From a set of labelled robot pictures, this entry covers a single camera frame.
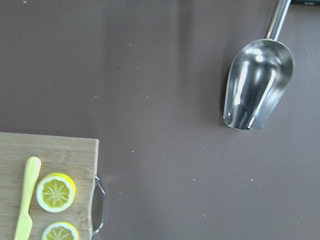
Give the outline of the lemon slice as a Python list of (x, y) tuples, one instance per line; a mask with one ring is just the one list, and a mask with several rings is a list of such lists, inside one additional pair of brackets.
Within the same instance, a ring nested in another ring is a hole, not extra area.
[(69, 222), (58, 221), (48, 225), (41, 235), (42, 240), (79, 240), (77, 229)]

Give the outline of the metal scoop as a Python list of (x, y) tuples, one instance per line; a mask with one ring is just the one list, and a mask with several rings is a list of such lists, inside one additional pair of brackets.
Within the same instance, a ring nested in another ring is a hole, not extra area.
[(278, 1), (265, 38), (248, 43), (232, 60), (223, 109), (228, 127), (263, 128), (284, 95), (295, 61), (278, 38), (290, 4), (289, 0)]

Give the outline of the lemon half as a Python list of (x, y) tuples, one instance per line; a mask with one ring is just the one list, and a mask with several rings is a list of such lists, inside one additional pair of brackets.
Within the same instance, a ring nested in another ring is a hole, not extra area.
[(50, 213), (60, 213), (69, 208), (76, 196), (76, 185), (65, 173), (54, 172), (44, 176), (36, 188), (40, 207)]

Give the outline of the wooden cutting board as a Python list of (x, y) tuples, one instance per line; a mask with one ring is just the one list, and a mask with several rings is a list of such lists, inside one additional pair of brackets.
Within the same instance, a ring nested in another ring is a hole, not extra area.
[(0, 238), (15, 236), (23, 191), (25, 164), (29, 157), (41, 160), (39, 178), (64, 173), (75, 183), (72, 205), (58, 213), (44, 210), (32, 196), (29, 214), (33, 221), (29, 236), (40, 240), (44, 229), (54, 222), (69, 222), (81, 240), (95, 240), (102, 228), (92, 224), (92, 203), (97, 178), (99, 141), (93, 138), (2, 132), (0, 134)]

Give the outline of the yellow plastic knife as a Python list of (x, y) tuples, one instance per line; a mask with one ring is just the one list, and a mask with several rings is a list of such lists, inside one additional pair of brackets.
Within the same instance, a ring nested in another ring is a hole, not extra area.
[(33, 220), (29, 214), (29, 210), (41, 165), (41, 160), (35, 156), (29, 157), (25, 163), (22, 196), (14, 240), (29, 239), (33, 226)]

